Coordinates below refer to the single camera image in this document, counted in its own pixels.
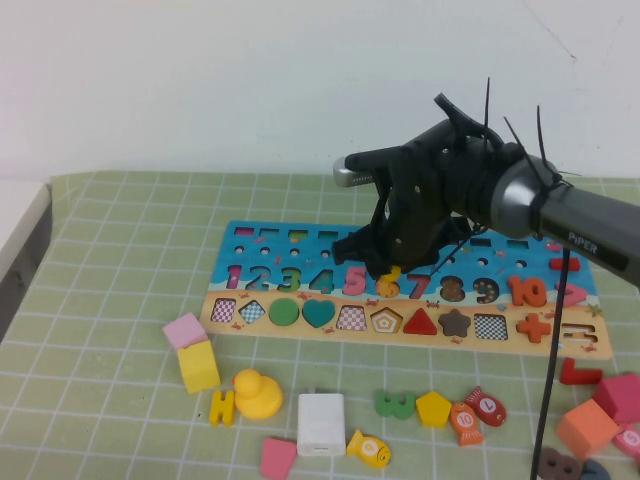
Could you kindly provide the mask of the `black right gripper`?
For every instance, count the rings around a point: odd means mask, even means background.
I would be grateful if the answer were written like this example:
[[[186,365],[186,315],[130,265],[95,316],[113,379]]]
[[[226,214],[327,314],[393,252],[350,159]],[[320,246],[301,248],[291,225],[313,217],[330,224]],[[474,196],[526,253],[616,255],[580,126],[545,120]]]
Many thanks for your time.
[[[468,237],[468,221],[453,218],[438,187],[416,166],[390,166],[382,176],[379,200],[366,225],[332,243],[336,264],[367,263],[374,280],[397,280],[396,265],[432,265],[439,251]]]

